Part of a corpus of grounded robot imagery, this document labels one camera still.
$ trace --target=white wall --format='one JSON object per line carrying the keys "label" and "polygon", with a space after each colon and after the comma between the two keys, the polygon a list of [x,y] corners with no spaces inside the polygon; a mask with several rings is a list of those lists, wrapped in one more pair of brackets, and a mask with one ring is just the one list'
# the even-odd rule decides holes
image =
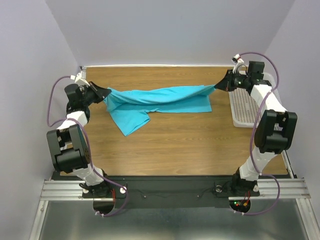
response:
{"label": "white wall", "polygon": [[320,1],[296,0],[266,54],[280,75],[281,101],[298,122],[288,151],[293,171],[305,177],[320,222]]}
{"label": "white wall", "polygon": [[264,53],[294,0],[46,2],[81,65],[229,65]]}
{"label": "white wall", "polygon": [[[44,0],[1,0],[0,49],[0,239],[24,240],[53,172],[46,139],[50,89],[61,75],[74,74],[77,62]],[[55,119],[65,114],[59,89]]]}

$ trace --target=garment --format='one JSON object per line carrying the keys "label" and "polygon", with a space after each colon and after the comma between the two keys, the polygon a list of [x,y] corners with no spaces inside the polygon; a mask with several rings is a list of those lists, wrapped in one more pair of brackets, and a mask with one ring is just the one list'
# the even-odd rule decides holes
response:
{"label": "garment", "polygon": [[174,86],[151,91],[110,89],[103,101],[115,124],[128,136],[149,122],[149,112],[211,112],[209,94],[215,86]]}

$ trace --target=gray floor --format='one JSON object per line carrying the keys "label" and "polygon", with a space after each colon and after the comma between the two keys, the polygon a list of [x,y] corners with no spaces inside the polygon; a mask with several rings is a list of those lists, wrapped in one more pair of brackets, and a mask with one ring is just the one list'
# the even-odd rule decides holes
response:
{"label": "gray floor", "polygon": [[[273,200],[252,201],[251,212]],[[259,216],[241,216],[228,209],[130,209],[102,218],[92,202],[49,203],[42,240],[307,240],[295,200],[281,200]]]}

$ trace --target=perforated basket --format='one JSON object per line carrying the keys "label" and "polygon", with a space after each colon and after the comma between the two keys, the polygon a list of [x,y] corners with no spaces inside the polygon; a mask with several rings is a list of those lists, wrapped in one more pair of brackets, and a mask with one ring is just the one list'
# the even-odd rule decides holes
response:
{"label": "perforated basket", "polygon": [[[272,86],[275,85],[275,80],[271,74],[265,72],[263,79],[269,80]],[[277,90],[274,92],[274,95],[280,102]],[[259,109],[255,100],[249,96],[246,90],[241,88],[229,92],[229,98],[233,125],[240,128],[253,128]]]}

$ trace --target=wooden tabletop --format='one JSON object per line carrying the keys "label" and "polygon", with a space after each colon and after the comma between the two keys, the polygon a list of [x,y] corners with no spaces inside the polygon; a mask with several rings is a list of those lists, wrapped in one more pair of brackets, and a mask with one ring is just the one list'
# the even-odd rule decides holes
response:
{"label": "wooden tabletop", "polygon": [[[118,91],[211,85],[225,67],[90,67],[87,81]],[[212,112],[149,113],[150,122],[124,136],[101,102],[85,126],[92,160],[108,175],[232,175],[249,156],[251,128],[235,127],[229,94],[210,95]],[[264,173],[286,174],[282,156]]]}

